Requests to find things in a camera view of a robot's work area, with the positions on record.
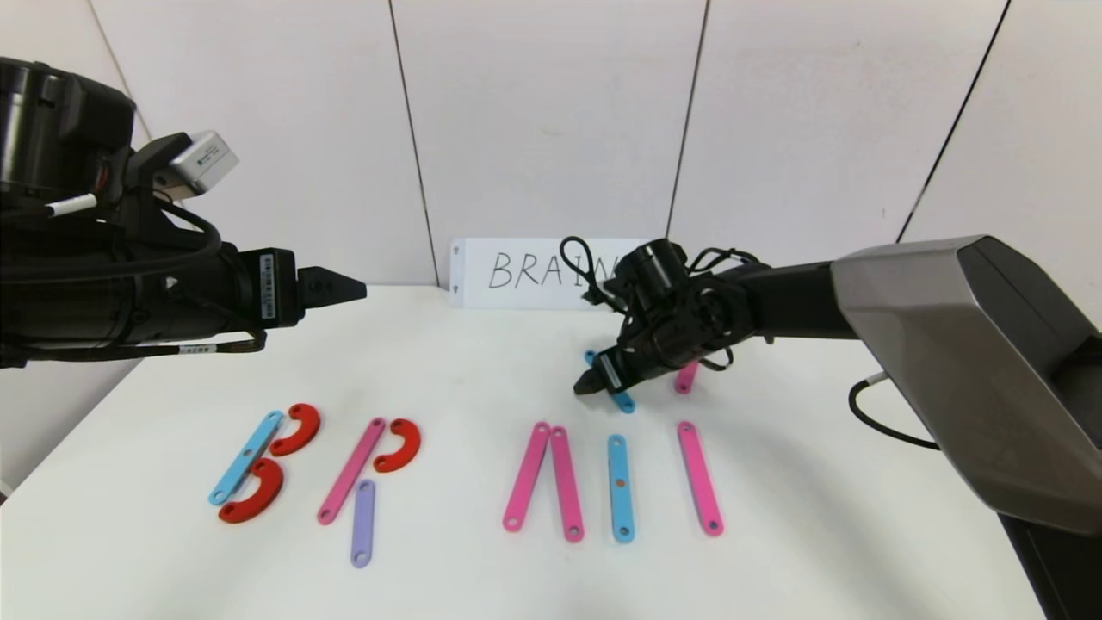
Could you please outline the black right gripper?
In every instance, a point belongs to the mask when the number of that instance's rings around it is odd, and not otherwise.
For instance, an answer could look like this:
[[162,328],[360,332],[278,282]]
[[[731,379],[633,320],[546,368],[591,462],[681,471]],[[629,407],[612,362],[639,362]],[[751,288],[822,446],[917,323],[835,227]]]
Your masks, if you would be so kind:
[[666,352],[676,338],[676,323],[622,323],[616,342],[595,358],[573,385],[574,395],[618,394],[676,369]]

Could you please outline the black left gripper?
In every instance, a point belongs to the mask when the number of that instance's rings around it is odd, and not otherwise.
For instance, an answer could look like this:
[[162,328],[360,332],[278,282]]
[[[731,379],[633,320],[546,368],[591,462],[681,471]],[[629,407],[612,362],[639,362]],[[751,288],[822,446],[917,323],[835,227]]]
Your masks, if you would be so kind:
[[176,283],[166,287],[168,338],[288,328],[306,311],[368,295],[361,280],[323,267],[298,270],[293,253],[278,248],[241,251],[224,243],[217,254],[170,278]]

